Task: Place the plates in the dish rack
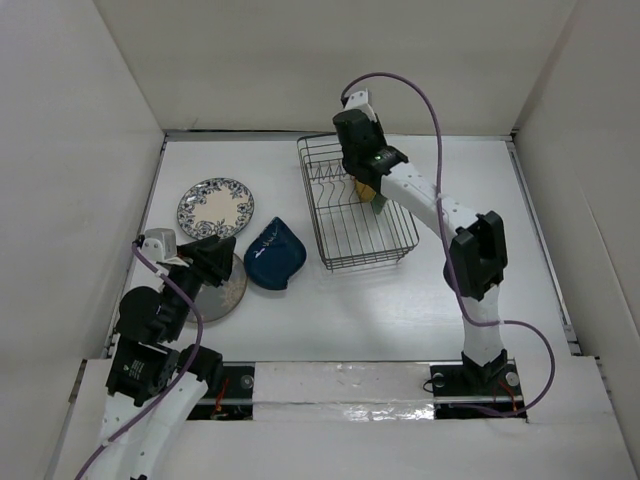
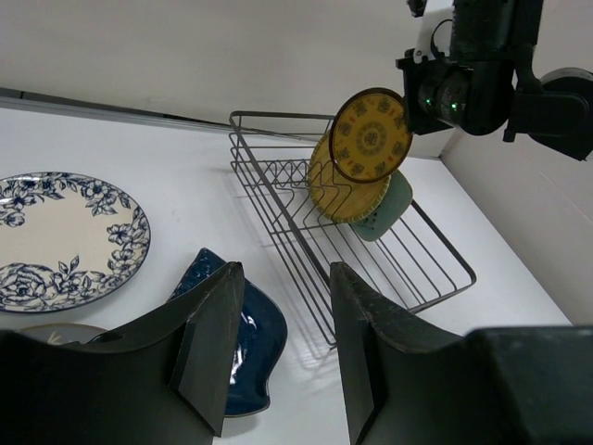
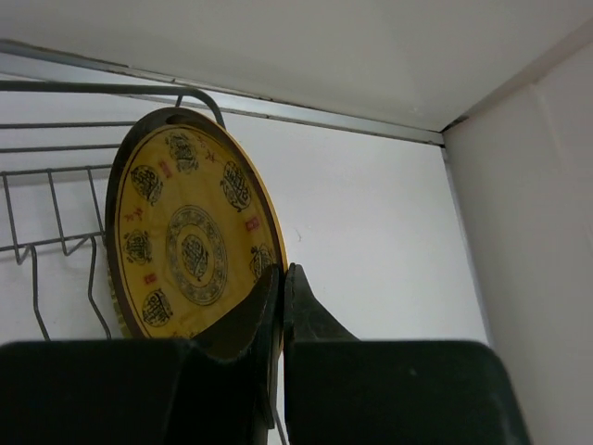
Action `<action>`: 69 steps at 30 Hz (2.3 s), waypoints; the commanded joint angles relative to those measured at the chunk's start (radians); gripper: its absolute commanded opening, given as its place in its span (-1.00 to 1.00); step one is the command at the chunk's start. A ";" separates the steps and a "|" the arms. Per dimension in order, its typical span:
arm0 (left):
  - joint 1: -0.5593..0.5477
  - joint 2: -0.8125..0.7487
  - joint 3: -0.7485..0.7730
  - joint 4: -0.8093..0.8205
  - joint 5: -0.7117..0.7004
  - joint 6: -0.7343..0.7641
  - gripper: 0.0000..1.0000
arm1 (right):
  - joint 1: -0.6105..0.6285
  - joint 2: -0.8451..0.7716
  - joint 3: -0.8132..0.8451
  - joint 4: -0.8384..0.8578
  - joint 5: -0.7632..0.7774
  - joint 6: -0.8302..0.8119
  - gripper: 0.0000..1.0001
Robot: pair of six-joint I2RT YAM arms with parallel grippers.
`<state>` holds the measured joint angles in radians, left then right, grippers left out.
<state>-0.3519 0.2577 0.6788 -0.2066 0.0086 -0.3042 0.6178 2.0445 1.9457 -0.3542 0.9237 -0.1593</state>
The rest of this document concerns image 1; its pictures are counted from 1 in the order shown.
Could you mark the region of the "yellow patterned plate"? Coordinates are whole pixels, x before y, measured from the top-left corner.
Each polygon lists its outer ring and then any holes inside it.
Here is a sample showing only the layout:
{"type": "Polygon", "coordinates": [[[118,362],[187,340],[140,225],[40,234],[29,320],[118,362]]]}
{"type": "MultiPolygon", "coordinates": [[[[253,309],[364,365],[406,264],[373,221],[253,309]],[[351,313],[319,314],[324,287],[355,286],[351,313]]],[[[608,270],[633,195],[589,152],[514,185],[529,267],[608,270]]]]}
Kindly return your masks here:
{"type": "Polygon", "coordinates": [[[376,191],[372,187],[358,181],[357,179],[354,180],[354,190],[361,203],[370,203],[377,195],[376,191]]]}

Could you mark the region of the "grey deer round plate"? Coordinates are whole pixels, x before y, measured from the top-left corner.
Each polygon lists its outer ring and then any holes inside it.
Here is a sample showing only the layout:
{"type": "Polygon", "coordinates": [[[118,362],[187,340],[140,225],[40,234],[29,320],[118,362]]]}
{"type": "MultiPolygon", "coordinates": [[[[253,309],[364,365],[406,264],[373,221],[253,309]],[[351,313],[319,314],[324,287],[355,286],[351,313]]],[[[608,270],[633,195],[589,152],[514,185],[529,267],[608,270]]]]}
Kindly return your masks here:
{"type": "Polygon", "coordinates": [[[248,285],[244,263],[235,254],[232,272],[219,287],[203,284],[195,299],[204,324],[218,322],[229,315],[243,299],[248,285]]]}

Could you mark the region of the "blue floral white plate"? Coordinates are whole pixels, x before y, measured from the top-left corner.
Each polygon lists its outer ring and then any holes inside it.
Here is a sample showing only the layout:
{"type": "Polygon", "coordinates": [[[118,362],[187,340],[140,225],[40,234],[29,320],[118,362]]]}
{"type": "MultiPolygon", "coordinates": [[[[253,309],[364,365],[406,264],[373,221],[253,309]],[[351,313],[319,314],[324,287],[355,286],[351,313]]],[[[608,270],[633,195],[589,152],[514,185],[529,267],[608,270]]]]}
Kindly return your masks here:
{"type": "Polygon", "coordinates": [[[180,229],[190,238],[234,237],[255,211],[252,192],[242,182],[225,177],[203,180],[181,197],[176,211],[180,229]]]}

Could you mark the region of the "dark blue leaf dish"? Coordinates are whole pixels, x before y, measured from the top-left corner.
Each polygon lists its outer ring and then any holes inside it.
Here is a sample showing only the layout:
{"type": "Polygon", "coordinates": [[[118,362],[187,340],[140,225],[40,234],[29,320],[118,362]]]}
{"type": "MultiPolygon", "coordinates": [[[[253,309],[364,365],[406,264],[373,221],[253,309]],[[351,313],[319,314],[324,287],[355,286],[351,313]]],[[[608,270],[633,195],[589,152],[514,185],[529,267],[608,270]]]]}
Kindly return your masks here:
{"type": "Polygon", "coordinates": [[[284,291],[304,266],[307,250],[279,217],[274,217],[247,248],[243,263],[248,278],[257,286],[284,291]]]}

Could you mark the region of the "pale green rectangular plate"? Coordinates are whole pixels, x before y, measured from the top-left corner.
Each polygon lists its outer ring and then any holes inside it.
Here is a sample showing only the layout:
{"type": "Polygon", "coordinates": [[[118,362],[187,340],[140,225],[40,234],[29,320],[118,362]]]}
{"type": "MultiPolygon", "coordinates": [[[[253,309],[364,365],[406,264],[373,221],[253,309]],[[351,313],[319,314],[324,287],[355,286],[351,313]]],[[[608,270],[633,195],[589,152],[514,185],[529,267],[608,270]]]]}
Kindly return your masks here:
{"type": "Polygon", "coordinates": [[[374,198],[371,200],[371,208],[373,213],[375,215],[381,214],[385,207],[386,202],[387,202],[387,199],[383,195],[376,194],[374,198]]]}

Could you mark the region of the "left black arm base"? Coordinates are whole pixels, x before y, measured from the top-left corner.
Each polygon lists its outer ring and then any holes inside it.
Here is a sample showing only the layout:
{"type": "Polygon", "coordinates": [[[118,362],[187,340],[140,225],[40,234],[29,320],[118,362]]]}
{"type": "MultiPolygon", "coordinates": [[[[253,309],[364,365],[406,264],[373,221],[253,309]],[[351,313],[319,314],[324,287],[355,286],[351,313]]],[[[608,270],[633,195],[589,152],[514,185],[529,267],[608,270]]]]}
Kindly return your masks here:
{"type": "Polygon", "coordinates": [[[255,363],[224,364],[221,380],[196,404],[192,421],[245,421],[253,419],[255,363]]]}

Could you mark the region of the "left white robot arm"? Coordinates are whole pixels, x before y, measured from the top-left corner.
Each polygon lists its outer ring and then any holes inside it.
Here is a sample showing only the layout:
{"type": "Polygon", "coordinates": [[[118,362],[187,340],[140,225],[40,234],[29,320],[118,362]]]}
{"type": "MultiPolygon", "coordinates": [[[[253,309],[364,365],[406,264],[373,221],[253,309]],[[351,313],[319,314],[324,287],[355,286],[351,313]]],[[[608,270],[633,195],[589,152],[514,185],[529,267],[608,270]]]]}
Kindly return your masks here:
{"type": "Polygon", "coordinates": [[[152,478],[198,401],[220,390],[223,357],[202,344],[196,299],[203,286],[230,279],[235,245],[216,235],[179,245],[166,228],[132,242],[161,286],[135,287],[120,300],[101,430],[77,478],[152,478]]]}

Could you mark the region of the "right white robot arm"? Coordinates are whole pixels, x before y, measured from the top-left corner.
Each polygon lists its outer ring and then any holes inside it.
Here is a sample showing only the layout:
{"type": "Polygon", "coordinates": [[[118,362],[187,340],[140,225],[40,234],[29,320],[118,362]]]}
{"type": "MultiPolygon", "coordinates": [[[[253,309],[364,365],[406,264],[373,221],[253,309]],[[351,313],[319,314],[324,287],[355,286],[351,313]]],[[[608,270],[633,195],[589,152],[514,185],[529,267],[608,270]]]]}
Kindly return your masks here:
{"type": "Polygon", "coordinates": [[[508,264],[504,222],[494,211],[477,213],[441,193],[408,157],[389,145],[377,121],[353,109],[333,117],[343,167],[360,183],[392,200],[443,243],[443,275],[459,298],[464,322],[462,381],[484,393],[506,363],[500,335],[499,284],[508,264]]]}

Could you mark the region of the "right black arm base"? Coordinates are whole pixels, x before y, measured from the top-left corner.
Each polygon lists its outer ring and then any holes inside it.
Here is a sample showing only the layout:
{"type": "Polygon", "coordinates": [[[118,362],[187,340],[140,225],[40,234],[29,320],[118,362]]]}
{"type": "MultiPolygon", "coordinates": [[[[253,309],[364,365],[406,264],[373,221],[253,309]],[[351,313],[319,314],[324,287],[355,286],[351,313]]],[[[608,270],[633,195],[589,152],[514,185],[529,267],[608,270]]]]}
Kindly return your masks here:
{"type": "Polygon", "coordinates": [[[437,420],[501,418],[515,412],[516,418],[526,417],[517,367],[505,349],[482,367],[465,355],[431,364],[422,389],[433,396],[437,420]]]}

